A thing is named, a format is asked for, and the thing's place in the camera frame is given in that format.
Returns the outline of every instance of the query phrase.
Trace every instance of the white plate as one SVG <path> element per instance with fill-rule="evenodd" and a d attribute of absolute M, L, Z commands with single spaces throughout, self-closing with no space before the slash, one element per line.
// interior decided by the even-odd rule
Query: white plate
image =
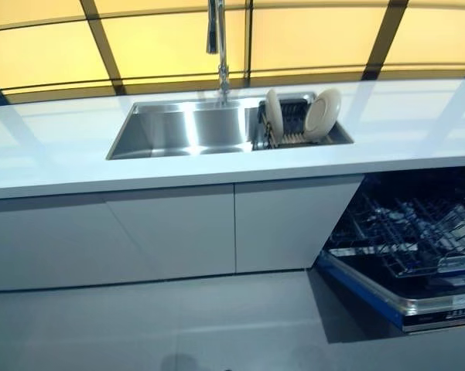
<path fill-rule="evenodd" d="M 284 136 L 284 120 L 282 118 L 280 101 L 274 89 L 270 89 L 266 94 L 265 113 L 266 120 L 272 126 L 275 141 L 280 143 L 282 137 Z"/>
<path fill-rule="evenodd" d="M 332 130 L 340 111 L 339 90 L 329 89 L 322 92 L 306 114 L 304 120 L 304 137 L 312 142 L 320 141 Z"/>

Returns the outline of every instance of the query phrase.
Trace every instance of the cabinet door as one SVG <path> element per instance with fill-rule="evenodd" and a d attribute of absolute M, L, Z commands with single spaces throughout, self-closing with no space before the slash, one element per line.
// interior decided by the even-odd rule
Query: cabinet door
<path fill-rule="evenodd" d="M 233 273 L 233 185 L 103 195 L 151 279 Z"/>
<path fill-rule="evenodd" d="M 144 280 L 142 258 L 99 195 L 0 200 L 0 290 Z"/>
<path fill-rule="evenodd" d="M 362 175 L 235 186 L 237 271 L 311 267 Z"/>

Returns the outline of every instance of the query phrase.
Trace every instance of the open dishwasher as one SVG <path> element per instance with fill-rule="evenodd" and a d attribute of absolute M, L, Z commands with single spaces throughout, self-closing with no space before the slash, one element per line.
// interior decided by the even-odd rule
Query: open dishwasher
<path fill-rule="evenodd" d="M 366 175 L 316 266 L 403 332 L 465 325 L 465 168 Z"/>

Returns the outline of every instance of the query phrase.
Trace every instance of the gray floor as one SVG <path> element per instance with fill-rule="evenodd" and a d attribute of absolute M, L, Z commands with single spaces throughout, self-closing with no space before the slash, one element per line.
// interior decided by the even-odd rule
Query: gray floor
<path fill-rule="evenodd" d="M 0 371 L 226 369 L 463 371 L 465 328 L 401 336 L 316 272 L 0 294 Z"/>

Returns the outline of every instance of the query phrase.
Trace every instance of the pull-down faucet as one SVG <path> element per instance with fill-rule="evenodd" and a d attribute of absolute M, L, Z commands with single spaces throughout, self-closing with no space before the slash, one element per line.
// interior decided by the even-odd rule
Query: pull-down faucet
<path fill-rule="evenodd" d="M 227 65 L 227 50 L 225 48 L 225 1 L 208 0 L 207 53 L 217 54 L 217 44 L 220 53 L 220 65 L 218 66 L 220 91 L 223 102 L 227 103 L 227 93 L 229 91 L 229 66 Z"/>

